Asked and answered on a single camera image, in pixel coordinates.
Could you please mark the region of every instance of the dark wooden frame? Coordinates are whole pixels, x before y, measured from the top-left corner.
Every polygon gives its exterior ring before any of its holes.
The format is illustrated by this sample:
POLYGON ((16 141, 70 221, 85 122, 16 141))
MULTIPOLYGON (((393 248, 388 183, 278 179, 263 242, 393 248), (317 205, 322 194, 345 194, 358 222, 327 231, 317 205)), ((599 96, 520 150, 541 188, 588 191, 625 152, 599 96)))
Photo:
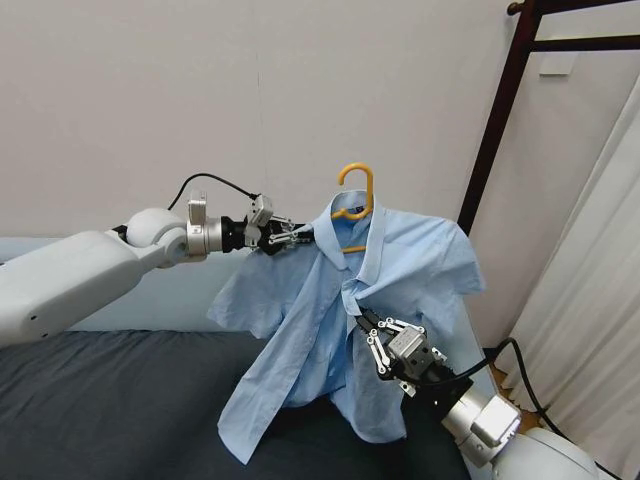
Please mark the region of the dark wooden frame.
POLYGON ((520 18, 458 216, 458 224, 467 235, 471 231, 493 161, 498 153, 529 55, 532 52, 640 50, 640 35, 536 40, 542 17, 559 12, 630 1, 635 0, 525 0, 522 3, 512 3, 507 7, 508 15, 519 13, 520 18))

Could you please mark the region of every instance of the short-sleeved shirt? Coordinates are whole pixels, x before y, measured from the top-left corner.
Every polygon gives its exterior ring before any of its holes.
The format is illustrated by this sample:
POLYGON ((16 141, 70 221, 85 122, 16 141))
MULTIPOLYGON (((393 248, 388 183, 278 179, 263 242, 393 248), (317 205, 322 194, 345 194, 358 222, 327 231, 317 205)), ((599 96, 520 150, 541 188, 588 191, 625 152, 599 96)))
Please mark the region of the short-sleeved shirt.
POLYGON ((332 220, 365 203, 365 192, 338 194, 305 230, 315 243, 270 257, 251 253, 214 300, 209 318, 226 329, 270 338, 242 377, 218 422, 227 448, 243 463, 281 407, 328 394, 364 440, 406 434, 397 382, 376 373, 360 307, 448 335, 459 295, 484 282, 469 239, 449 220, 385 209, 358 221, 332 220), (342 248, 366 245, 360 253, 342 248))

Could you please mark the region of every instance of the black cable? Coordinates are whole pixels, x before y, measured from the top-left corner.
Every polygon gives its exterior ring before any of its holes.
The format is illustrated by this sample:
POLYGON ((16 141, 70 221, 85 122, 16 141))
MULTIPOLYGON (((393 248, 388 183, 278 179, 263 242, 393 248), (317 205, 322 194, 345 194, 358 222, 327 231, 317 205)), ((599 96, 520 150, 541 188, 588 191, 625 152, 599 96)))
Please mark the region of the black cable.
POLYGON ((182 196, 182 193, 184 192, 184 189, 187 188, 187 185, 189 184, 189 182, 194 178, 198 178, 198 177, 207 177, 207 178, 213 178, 214 180, 218 180, 219 182, 224 183, 225 185, 237 190, 243 195, 246 195, 251 200, 255 200, 256 198, 258 198, 258 195, 256 195, 255 193, 249 193, 246 190, 237 186, 236 184, 231 183, 229 180, 225 180, 224 178, 218 177, 217 175, 213 175, 212 173, 194 173, 184 181, 184 183, 180 187, 180 190, 178 191, 178 194, 173 199, 173 202, 169 204, 169 207, 167 208, 167 210, 171 210, 175 206, 175 204, 178 203, 178 200, 180 200, 180 196, 182 196))
MULTIPOLYGON (((527 374, 527 368, 525 367, 524 359, 522 358, 522 352, 520 350, 520 346, 518 345, 518 342, 516 342, 516 340, 514 338, 511 338, 511 337, 505 338, 502 342, 500 342, 500 344, 496 348, 491 350, 491 353, 488 354, 487 357, 484 360, 481 360, 480 362, 476 363, 473 367, 469 368, 468 370, 465 370, 464 372, 460 373, 459 375, 456 375, 455 377, 451 377, 451 378, 449 378, 447 380, 443 380, 443 381, 440 381, 440 382, 422 384, 421 386, 438 387, 438 386, 441 386, 441 385, 447 385, 447 384, 455 383, 455 382, 458 382, 458 381, 461 381, 461 380, 465 380, 465 379, 469 378, 471 375, 473 375, 474 373, 478 373, 480 370, 482 370, 484 367, 486 367, 491 362, 493 362, 496 358, 498 358, 498 355, 500 355, 502 350, 504 350, 507 345, 511 345, 513 347, 513 350, 514 350, 515 354, 516 354, 516 360, 518 362, 518 368, 520 369, 520 375, 522 376, 522 382, 524 383, 524 387, 527 390, 527 393, 529 394, 529 398, 531 399, 531 402, 533 403, 533 406, 536 408, 536 412, 535 413, 540 415, 540 417, 546 422, 546 424, 549 426, 549 428, 551 429, 551 431, 553 433, 555 433, 556 435, 559 435, 562 438, 564 438, 565 440, 571 442, 571 439, 569 437, 567 437, 562 432, 562 430, 560 430, 556 426, 555 423, 553 423, 553 421, 547 415, 546 410, 540 404, 540 401, 538 400, 538 397, 536 396, 535 392, 533 391, 533 387, 531 386, 531 382, 529 380, 529 375, 527 374)), ((611 475, 612 478, 614 478, 616 480, 622 480, 616 474, 610 472, 609 470, 607 470, 605 467, 600 465, 595 460, 594 460, 594 463, 596 464, 596 467, 598 467, 600 470, 602 470, 606 474, 611 475)))

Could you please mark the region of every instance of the bed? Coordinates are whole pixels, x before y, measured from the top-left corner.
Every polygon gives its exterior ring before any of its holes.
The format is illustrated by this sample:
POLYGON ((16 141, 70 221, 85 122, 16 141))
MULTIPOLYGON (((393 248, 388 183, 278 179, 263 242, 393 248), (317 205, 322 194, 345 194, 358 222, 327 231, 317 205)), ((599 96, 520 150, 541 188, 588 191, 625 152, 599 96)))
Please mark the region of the bed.
MULTIPOLYGON (((0 238, 0 262, 49 241, 0 238)), ((407 440, 386 445, 359 440, 325 398, 284 409, 240 464, 216 423, 264 343, 213 331, 205 312, 243 256, 151 272, 74 331, 0 350, 0 479, 490 478, 415 402, 407 440)), ((481 355, 466 315, 440 347, 457 369, 481 355)))

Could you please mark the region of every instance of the yellow hanger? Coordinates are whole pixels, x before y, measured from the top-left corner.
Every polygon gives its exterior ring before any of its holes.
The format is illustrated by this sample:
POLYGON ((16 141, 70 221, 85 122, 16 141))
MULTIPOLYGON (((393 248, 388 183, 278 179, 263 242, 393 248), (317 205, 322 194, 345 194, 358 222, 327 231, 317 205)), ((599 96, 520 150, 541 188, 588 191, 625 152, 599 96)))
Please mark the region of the yellow hanger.
MULTIPOLYGON (((362 162, 350 163, 342 169, 338 175, 338 183, 344 185, 344 178, 351 170, 362 170, 367 174, 367 205, 360 213, 350 213, 346 208, 341 208, 337 212, 331 214, 331 218, 345 217, 348 220, 360 220, 373 212, 373 171, 368 165, 362 162)), ((366 246, 346 247, 342 249, 342 253, 356 253, 363 252, 367 249, 366 246)))

